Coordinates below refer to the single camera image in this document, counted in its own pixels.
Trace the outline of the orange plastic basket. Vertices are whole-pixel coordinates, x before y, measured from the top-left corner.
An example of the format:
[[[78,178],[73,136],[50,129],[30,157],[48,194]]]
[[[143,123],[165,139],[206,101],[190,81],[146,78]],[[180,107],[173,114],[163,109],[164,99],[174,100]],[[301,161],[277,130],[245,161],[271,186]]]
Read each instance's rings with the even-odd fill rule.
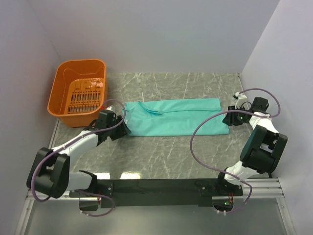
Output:
[[[98,59],[62,63],[55,74],[48,112],[71,128],[97,119],[108,96],[106,68]]]

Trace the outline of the teal t shirt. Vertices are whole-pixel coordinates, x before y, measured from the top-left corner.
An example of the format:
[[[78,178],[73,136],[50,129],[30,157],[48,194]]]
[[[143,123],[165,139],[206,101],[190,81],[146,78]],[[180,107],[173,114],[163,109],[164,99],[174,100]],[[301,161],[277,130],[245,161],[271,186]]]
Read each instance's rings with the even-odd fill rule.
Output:
[[[136,137],[191,136],[222,111],[218,98],[127,102],[125,109],[126,125]]]

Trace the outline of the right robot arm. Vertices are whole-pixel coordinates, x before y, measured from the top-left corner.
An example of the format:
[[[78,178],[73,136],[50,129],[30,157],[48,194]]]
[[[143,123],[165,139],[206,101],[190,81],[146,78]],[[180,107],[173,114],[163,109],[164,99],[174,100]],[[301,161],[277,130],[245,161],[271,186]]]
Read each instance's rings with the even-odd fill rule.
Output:
[[[241,180],[254,175],[272,173],[276,169],[288,137],[275,129],[267,108],[268,100],[256,97],[248,109],[248,112],[254,115],[228,113],[223,119],[223,123],[228,126],[250,124],[253,131],[242,149],[239,161],[226,168],[227,173],[219,173],[214,184],[219,195],[235,191],[241,185]]]

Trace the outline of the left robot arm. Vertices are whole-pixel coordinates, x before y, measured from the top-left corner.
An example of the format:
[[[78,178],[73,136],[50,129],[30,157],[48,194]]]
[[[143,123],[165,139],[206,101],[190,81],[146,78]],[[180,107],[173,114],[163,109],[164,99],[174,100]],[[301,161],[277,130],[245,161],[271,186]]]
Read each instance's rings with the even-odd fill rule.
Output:
[[[101,191],[94,173],[79,170],[70,172],[71,166],[86,152],[110,138],[112,141],[131,134],[123,117],[111,110],[101,111],[79,135],[53,149],[41,148],[26,180],[27,187],[48,198],[59,198],[66,191],[81,191],[91,197]]]

